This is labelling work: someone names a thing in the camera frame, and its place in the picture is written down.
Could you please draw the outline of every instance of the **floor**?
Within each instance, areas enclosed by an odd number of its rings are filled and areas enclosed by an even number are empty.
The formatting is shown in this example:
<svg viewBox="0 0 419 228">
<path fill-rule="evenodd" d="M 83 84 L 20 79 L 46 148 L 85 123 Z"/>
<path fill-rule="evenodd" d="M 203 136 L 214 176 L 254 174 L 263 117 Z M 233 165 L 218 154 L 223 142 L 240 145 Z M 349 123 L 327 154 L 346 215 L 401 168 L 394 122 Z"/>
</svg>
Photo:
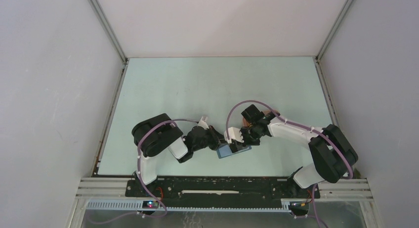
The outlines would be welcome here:
<svg viewBox="0 0 419 228">
<path fill-rule="evenodd" d="M 290 120 L 325 127 L 331 123 L 311 57 L 131 58 L 122 85 L 99 175 L 131 175 L 137 150 L 131 135 L 139 122 L 167 113 L 199 120 L 223 133 L 227 114 L 240 101 L 262 101 Z M 230 126 L 242 125 L 237 108 Z M 184 134 L 191 123 L 178 124 Z M 158 155 L 159 175 L 288 176 L 312 162 L 308 150 L 283 138 L 264 137 L 261 146 L 219 159 L 202 149 L 179 164 L 169 151 Z"/>
</svg>

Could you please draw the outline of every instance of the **light green table surface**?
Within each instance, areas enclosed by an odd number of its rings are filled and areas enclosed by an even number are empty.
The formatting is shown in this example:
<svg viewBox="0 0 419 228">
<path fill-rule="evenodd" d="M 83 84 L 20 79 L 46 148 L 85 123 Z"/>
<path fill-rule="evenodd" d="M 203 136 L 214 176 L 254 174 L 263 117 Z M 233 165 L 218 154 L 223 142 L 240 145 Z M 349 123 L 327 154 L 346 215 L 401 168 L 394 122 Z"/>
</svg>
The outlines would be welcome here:
<svg viewBox="0 0 419 228">
<path fill-rule="evenodd" d="M 139 122 L 167 113 L 172 119 L 199 120 L 223 133 L 230 109 L 248 99 L 262 101 L 290 120 L 311 126 L 331 123 L 311 57 L 132 58 L 118 99 L 98 174 L 131 175 L 137 150 L 131 135 Z M 242 125 L 241 112 L 230 126 Z M 184 134 L 192 123 L 178 123 Z M 263 137 L 261 146 L 218 159 L 202 149 L 179 164 L 166 150 L 159 156 L 158 175 L 288 176 L 312 162 L 308 150 L 286 139 Z"/>
</svg>

